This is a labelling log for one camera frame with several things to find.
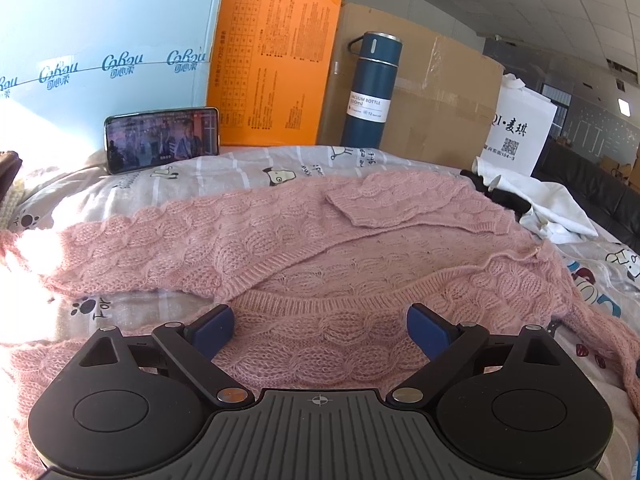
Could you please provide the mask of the white garment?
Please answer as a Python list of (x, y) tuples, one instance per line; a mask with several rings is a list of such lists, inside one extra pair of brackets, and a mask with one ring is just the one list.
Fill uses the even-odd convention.
[(597, 238), (599, 233), (568, 189), (559, 183), (542, 182), (518, 172), (497, 167), (477, 157), (472, 171), (488, 188), (512, 193), (529, 203), (520, 225), (557, 245)]

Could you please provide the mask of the cartoon print bed sheet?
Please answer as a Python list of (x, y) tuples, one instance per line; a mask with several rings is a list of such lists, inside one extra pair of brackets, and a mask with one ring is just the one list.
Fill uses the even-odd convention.
[[(62, 178), (41, 179), (32, 195), (15, 207), (1, 235), (67, 226), (76, 219), (103, 220), (180, 198), (252, 190), (306, 178), (361, 178), (376, 172), (422, 170), (446, 174), (424, 162), (379, 151), (373, 153), (371, 166), (360, 167), (357, 154), (333, 154), (322, 146), (254, 148), (120, 176), (86, 169)], [(446, 176), (468, 180), (474, 188), (465, 177)], [(639, 301), (638, 283), (623, 274), (624, 248), (596, 242), (555, 247), (570, 259), (568, 267), (577, 274), (577, 288), (590, 304), (605, 304), (615, 316), (621, 316), (631, 298)], [(106, 322), (103, 300), (83, 299), (66, 310), (42, 309), (34, 326), (21, 328), (17, 305), (5, 304), (3, 298), (1, 287), (1, 474), (6, 479), (35, 479), (43, 466), (27, 430), (32, 406), (90, 335), (113, 324)], [(139, 335), (162, 323), (180, 321), (176, 309), (175, 301), (152, 301), (152, 325)]]

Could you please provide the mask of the smartphone with lit screen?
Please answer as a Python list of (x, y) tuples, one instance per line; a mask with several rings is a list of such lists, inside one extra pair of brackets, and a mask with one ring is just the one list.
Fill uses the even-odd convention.
[(219, 154), (215, 107), (175, 108), (107, 117), (106, 168), (110, 174), (155, 168)]

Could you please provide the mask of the black sofa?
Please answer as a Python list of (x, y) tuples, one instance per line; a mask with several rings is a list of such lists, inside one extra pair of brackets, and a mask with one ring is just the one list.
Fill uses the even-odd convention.
[(640, 248), (640, 195), (548, 136), (533, 177), (564, 185), (590, 220), (635, 252)]

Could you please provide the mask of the white paper shopping bag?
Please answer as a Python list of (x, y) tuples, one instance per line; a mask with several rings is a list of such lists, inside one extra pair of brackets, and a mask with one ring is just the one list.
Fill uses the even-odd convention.
[(517, 76), (504, 75), (494, 120), (480, 157), (491, 165), (529, 177), (557, 109), (549, 98), (527, 88)]

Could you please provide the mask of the large brown cardboard box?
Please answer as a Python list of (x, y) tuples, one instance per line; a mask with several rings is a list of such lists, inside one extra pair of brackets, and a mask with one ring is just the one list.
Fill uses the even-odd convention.
[(365, 32), (385, 32), (402, 42), (380, 149), (469, 169), (495, 117), (502, 65), (457, 40), (356, 3), (341, 8), (317, 142), (341, 141), (357, 63), (357, 52), (347, 45)]

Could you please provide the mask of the dark blue vacuum bottle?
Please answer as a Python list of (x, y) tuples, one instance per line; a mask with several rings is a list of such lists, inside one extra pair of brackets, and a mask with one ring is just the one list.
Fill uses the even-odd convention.
[(386, 32), (365, 32), (347, 49), (360, 44), (346, 108), (341, 144), (378, 148), (382, 141), (398, 73), (402, 42)]

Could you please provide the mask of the orange cardboard box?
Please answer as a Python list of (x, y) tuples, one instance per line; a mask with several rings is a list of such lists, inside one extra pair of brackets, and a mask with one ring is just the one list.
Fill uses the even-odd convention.
[(342, 0), (222, 0), (206, 103), (223, 146), (317, 141)]

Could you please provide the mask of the light blue Cabau carton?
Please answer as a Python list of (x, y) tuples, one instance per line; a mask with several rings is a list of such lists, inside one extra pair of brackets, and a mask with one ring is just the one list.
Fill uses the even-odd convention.
[(1, 145), (103, 148), (107, 117), (204, 105), (221, 0), (1, 0)]

